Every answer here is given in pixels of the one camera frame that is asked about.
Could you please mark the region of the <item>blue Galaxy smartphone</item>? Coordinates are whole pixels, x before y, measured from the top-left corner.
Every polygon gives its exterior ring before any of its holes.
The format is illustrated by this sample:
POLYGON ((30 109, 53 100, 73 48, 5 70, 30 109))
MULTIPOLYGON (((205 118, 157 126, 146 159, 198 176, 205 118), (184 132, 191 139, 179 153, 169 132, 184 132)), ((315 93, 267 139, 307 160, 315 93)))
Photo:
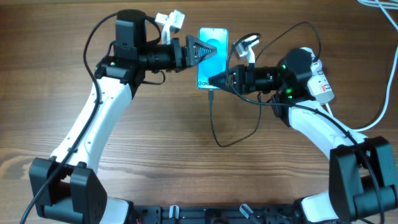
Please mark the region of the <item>blue Galaxy smartphone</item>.
POLYGON ((216 51, 212 51, 209 58, 203 59, 198 64, 198 89, 217 89, 217 87, 210 85, 209 78, 225 71, 228 53, 228 34, 229 32, 226 28, 202 27, 199 29, 199 39, 213 46, 216 51))

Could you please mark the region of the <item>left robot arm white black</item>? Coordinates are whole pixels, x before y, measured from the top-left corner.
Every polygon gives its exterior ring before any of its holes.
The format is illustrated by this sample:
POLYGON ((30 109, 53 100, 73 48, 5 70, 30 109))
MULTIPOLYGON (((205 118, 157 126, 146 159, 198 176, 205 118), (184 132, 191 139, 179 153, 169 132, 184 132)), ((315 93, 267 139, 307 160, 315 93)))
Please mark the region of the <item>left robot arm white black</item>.
POLYGON ((65 223, 141 223, 131 201, 110 197, 97 171, 109 135, 131 104, 146 72, 180 72, 214 56, 215 46, 194 36, 180 45, 177 32, 184 15, 148 16, 137 9, 113 13, 116 38, 95 69, 93 87, 66 138, 46 159, 29 168, 33 199, 28 210, 65 223))

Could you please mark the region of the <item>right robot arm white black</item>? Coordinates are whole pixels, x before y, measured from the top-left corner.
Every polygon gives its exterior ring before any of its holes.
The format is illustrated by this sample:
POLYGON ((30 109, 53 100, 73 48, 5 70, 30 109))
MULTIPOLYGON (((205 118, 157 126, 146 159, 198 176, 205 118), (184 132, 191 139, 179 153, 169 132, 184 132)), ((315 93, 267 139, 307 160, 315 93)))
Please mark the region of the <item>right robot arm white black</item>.
POLYGON ((309 138, 329 160, 329 187, 298 200, 307 223, 353 222, 397 208, 397 171, 392 147, 369 138, 323 109, 328 93, 320 61, 308 48, 291 50, 275 67, 237 65, 209 79, 219 89, 243 96, 270 93, 276 117, 309 138))

